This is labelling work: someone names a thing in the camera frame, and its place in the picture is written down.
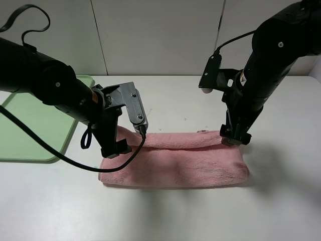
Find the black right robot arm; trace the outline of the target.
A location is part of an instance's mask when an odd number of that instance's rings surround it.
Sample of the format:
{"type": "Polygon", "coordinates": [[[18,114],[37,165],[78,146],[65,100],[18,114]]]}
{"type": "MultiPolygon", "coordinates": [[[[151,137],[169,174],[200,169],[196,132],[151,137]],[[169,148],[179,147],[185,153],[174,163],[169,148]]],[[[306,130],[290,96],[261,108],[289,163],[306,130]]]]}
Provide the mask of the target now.
{"type": "Polygon", "coordinates": [[[289,5],[263,22],[252,37],[252,53],[223,95],[226,123],[222,143],[246,145],[248,133],[278,85],[298,58],[320,55],[320,1],[289,5]]]}

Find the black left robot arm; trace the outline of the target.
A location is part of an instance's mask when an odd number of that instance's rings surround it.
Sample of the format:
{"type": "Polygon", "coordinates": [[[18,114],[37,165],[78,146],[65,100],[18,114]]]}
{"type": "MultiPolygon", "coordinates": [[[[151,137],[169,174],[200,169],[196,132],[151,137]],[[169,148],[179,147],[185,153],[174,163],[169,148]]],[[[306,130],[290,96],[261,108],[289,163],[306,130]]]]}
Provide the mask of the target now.
{"type": "Polygon", "coordinates": [[[102,156],[114,158],[131,152],[126,140],[116,139],[121,112],[107,110],[111,100],[99,88],[77,79],[71,66],[39,53],[34,47],[1,39],[1,90],[30,93],[90,127],[102,156]]]}

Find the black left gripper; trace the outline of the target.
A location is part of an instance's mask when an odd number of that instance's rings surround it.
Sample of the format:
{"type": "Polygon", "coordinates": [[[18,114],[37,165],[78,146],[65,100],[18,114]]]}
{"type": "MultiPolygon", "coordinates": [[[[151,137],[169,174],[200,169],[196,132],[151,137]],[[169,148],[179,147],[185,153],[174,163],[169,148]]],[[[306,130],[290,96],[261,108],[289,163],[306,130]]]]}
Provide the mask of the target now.
{"type": "Polygon", "coordinates": [[[118,117],[122,115],[122,110],[107,112],[105,110],[105,98],[101,85],[94,86],[92,90],[93,104],[88,108],[90,115],[87,122],[87,130],[82,136],[82,148],[88,149],[91,145],[92,137],[95,137],[101,146],[101,155],[104,158],[113,159],[119,154],[132,152],[131,146],[126,139],[116,140],[118,117]]]}

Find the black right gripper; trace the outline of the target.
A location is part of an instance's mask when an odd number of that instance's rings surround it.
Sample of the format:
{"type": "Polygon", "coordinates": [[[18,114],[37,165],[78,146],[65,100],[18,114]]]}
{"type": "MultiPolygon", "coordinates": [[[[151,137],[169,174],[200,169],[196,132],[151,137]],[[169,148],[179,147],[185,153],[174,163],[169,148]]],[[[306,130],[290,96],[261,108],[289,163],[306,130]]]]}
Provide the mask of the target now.
{"type": "Polygon", "coordinates": [[[233,136],[238,136],[238,145],[248,145],[251,134],[247,133],[263,109],[265,98],[247,96],[243,92],[247,79],[244,73],[238,73],[230,92],[225,92],[222,101],[227,106],[226,123],[221,125],[221,143],[225,146],[237,145],[233,136]]]}

